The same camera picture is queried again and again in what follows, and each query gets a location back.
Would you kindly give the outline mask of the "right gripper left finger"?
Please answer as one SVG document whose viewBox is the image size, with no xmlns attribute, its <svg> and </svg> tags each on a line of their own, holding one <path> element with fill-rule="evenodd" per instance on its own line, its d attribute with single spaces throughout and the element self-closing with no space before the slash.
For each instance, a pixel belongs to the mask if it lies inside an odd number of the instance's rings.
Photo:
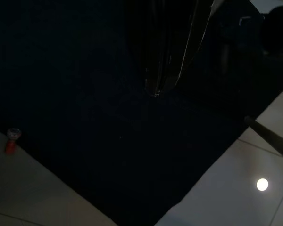
<svg viewBox="0 0 283 226">
<path fill-rule="evenodd" d="M 145 89 L 159 94 L 160 30 L 156 0 L 129 1 L 129 39 L 136 63 L 145 80 Z"/>
</svg>

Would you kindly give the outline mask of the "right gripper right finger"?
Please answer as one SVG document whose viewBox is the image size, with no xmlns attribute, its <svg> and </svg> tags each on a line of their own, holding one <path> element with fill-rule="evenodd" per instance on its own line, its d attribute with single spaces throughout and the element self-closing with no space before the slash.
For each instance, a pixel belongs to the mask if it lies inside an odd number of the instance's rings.
<svg viewBox="0 0 283 226">
<path fill-rule="evenodd" d="M 166 47 L 158 94 L 173 89 L 198 52 L 210 19 L 213 0 L 168 0 Z"/>
</svg>

